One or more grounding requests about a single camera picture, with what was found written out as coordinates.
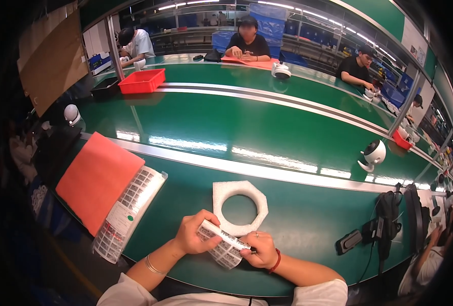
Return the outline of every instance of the white foam insert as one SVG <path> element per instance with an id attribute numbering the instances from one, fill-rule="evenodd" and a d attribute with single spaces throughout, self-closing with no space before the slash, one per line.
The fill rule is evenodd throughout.
<path id="1" fill-rule="evenodd" d="M 222 206 L 226 199 L 234 195 L 245 195 L 251 198 L 257 206 L 257 217 L 248 225 L 235 225 L 228 222 L 222 213 Z M 213 183 L 213 213 L 220 221 L 220 228 L 235 237 L 245 236 L 256 231 L 267 216 L 267 198 L 249 181 L 214 182 Z"/>

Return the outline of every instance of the black t-shirt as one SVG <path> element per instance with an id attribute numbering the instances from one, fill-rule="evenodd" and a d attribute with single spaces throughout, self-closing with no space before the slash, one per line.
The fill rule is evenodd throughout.
<path id="1" fill-rule="evenodd" d="M 339 69 L 337 69 L 337 73 L 335 74 L 335 77 L 342 78 L 342 71 L 345 71 L 349 73 L 353 77 L 357 77 L 358 79 L 364 80 L 366 82 L 371 82 L 371 78 L 369 77 L 369 71 L 367 70 L 366 67 L 362 66 L 360 67 L 357 64 L 357 57 L 355 56 L 350 56 L 348 58 L 344 58 L 342 63 L 339 66 Z"/>
<path id="2" fill-rule="evenodd" d="M 269 51 L 269 46 L 267 46 L 266 39 L 259 34 L 256 34 L 254 41 L 250 45 L 247 45 L 242 36 L 240 36 L 240 33 L 235 33 L 230 38 L 230 43 L 226 48 L 230 49 L 233 46 L 239 47 L 244 54 L 245 52 L 250 51 L 250 54 L 253 56 L 268 55 L 271 57 L 271 52 Z"/>

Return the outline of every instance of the bracelet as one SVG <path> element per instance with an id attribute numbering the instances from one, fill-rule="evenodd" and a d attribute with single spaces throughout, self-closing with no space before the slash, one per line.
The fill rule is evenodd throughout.
<path id="1" fill-rule="evenodd" d="M 145 257 L 145 265 L 147 266 L 147 268 L 155 274 L 165 274 L 166 272 L 160 272 L 156 268 L 154 268 L 154 266 L 152 266 L 150 259 L 148 258 L 149 256 L 150 254 Z"/>
<path id="2" fill-rule="evenodd" d="M 276 264 L 275 264 L 271 269 L 269 269 L 269 274 L 271 274 L 272 272 L 274 272 L 274 270 L 277 268 L 277 266 L 279 266 L 279 263 L 281 262 L 281 251 L 279 251 L 279 250 L 276 248 L 276 253 L 277 253 L 277 262 L 276 262 Z"/>

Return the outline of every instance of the black plastic tray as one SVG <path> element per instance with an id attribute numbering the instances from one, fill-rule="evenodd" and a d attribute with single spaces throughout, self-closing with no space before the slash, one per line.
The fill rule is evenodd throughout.
<path id="1" fill-rule="evenodd" d="M 110 77 L 109 79 L 102 80 L 90 92 L 96 100 L 106 100 L 119 92 L 118 77 Z"/>

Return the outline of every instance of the green workbench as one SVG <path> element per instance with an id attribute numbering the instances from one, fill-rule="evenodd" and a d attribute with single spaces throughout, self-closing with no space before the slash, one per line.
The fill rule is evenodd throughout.
<path id="1" fill-rule="evenodd" d="M 248 180 L 268 200 L 269 215 L 260 230 L 270 232 L 283 253 L 329 266 L 348 285 L 356 283 L 369 259 L 370 245 L 337 256 L 335 242 L 374 217 L 377 195 L 392 190 L 397 181 L 407 184 L 419 177 L 417 183 L 430 185 L 438 170 L 431 157 L 398 147 L 384 133 L 394 116 L 334 77 L 291 65 L 293 76 L 280 81 L 268 70 L 192 63 L 193 56 L 147 60 L 148 69 L 166 69 L 166 83 L 153 94 L 76 102 L 86 133 L 114 139 L 144 158 L 147 166 L 169 175 L 124 255 L 140 260 L 174 237 L 184 215 L 211 211 L 213 182 Z M 113 74 L 102 74 L 96 82 Z M 367 173 L 357 161 L 362 160 L 360 151 L 375 139 L 387 145 L 387 156 Z M 81 139 L 72 149 L 60 176 L 84 143 Z M 185 159 L 174 157 L 181 154 Z M 229 166 L 217 168 L 211 161 Z M 272 171 L 280 171 L 283 179 L 265 175 Z M 299 181 L 300 176 L 311 180 Z M 411 255 L 405 210 L 403 201 L 399 220 L 403 228 L 385 270 Z M 250 223 L 256 214 L 253 202 L 243 196 L 228 199 L 222 211 L 239 225 Z M 377 274 L 374 252 L 364 279 Z M 186 256 L 168 276 L 251 296 L 285 296 L 294 287 L 246 263 L 225 270 L 209 254 Z"/>

